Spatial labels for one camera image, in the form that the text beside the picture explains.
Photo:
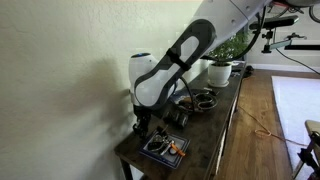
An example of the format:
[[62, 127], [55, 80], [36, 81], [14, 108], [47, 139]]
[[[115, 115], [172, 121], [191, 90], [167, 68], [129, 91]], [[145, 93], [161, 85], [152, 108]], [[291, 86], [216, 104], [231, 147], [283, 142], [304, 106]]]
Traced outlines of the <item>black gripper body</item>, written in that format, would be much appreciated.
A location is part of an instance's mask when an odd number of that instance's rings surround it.
[[135, 106], [134, 114], [137, 117], [137, 122], [135, 124], [138, 125], [141, 134], [142, 128], [148, 128], [149, 122], [151, 120], [151, 111], [145, 107]]

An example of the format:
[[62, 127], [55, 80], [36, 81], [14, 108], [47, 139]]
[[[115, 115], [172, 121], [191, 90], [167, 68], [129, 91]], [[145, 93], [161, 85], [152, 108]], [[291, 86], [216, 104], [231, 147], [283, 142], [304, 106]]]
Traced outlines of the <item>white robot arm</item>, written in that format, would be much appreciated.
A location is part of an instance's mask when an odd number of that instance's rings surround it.
[[138, 53], [129, 60], [131, 102], [137, 123], [134, 132], [144, 138], [151, 112], [162, 108], [177, 80], [193, 63], [242, 29], [265, 6], [277, 1], [291, 7], [311, 7], [320, 0], [203, 0], [180, 37], [156, 60]]

